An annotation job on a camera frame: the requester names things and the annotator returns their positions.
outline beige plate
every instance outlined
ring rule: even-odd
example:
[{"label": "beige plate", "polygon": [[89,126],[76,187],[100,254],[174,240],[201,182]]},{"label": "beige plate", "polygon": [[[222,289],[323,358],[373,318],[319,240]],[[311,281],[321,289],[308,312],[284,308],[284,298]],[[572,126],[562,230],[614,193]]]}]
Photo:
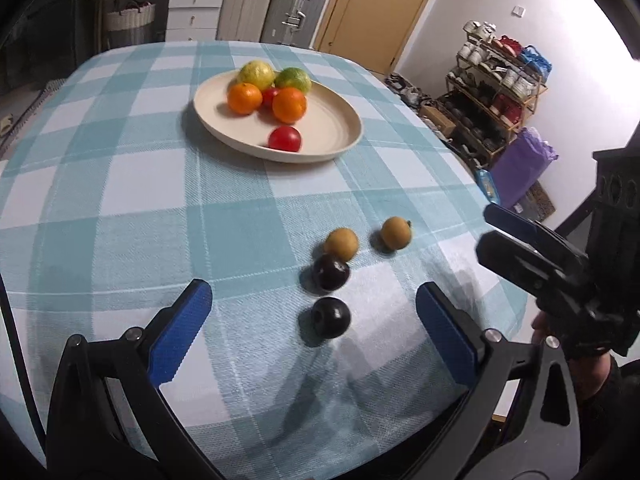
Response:
[{"label": "beige plate", "polygon": [[237,70],[207,79],[198,87],[193,105],[202,123],[217,139],[239,152],[276,162],[319,162],[346,152],[362,136],[362,122],[351,105],[337,93],[316,82],[306,96],[305,116],[292,126],[302,136],[297,153],[267,148],[269,134],[282,123],[270,110],[260,108],[238,116],[226,105],[226,92]]}]

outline orange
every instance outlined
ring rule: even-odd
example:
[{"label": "orange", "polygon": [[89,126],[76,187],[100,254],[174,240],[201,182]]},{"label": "orange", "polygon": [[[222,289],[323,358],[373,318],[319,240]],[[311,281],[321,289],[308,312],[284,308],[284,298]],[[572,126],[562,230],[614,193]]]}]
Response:
[{"label": "orange", "polygon": [[297,88],[283,88],[273,98],[273,115],[285,124],[293,124],[306,113],[306,97]]},{"label": "orange", "polygon": [[262,92],[250,83],[238,83],[229,89],[226,103],[236,114],[249,115],[262,104]]}]

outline black round fruit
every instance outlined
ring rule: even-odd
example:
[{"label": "black round fruit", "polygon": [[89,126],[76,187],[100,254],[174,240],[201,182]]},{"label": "black round fruit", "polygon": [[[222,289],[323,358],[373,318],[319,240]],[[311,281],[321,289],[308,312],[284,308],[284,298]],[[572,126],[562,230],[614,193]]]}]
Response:
[{"label": "black round fruit", "polygon": [[332,254],[323,254],[311,269],[316,285],[322,290],[337,290],[349,279],[351,269]]},{"label": "black round fruit", "polygon": [[351,311],[337,298],[321,298],[311,309],[314,330],[325,339],[344,334],[351,323]]}]

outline red shoe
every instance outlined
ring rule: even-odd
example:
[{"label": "red shoe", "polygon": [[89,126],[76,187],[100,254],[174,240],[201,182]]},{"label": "red shoe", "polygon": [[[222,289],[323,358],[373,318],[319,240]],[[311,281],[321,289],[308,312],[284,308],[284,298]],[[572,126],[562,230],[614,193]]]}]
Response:
[{"label": "red shoe", "polygon": [[494,99],[494,103],[491,105],[491,107],[489,108],[489,110],[491,110],[492,114],[497,115],[498,117],[500,117],[500,115],[502,114],[503,111],[505,111],[508,107],[508,97],[504,94],[498,94],[495,99]]},{"label": "red shoe", "polygon": [[512,40],[509,36],[503,36],[500,38],[502,49],[513,57],[518,57],[522,52],[523,46],[516,40]]},{"label": "red shoe", "polygon": [[505,97],[506,107],[500,116],[500,120],[508,127],[513,128],[522,118],[522,106],[516,101]]}]

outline tablecloth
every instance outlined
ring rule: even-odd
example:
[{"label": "tablecloth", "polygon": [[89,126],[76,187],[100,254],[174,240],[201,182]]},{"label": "tablecloth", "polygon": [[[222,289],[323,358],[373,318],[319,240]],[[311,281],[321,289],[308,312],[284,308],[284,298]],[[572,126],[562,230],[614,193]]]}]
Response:
[{"label": "tablecloth", "polygon": [[[299,66],[342,95],[364,138],[340,158],[287,166],[215,140],[191,99],[252,59]],[[229,478],[331,478],[415,433],[461,392],[415,313],[437,282],[484,328],[507,336],[526,295],[478,265],[487,204],[462,165],[398,97],[349,60],[286,46],[155,43],[84,63],[47,103],[0,178],[0,270],[46,421],[66,338],[145,326],[192,278],[212,313],[163,385],[196,443]],[[389,216],[412,222],[396,254],[370,244]],[[360,239],[334,293],[342,337],[312,344],[316,296],[304,269],[326,235]],[[28,429],[6,333],[0,408]],[[117,385],[113,391],[118,396]],[[133,444],[150,453],[130,413]]]}]

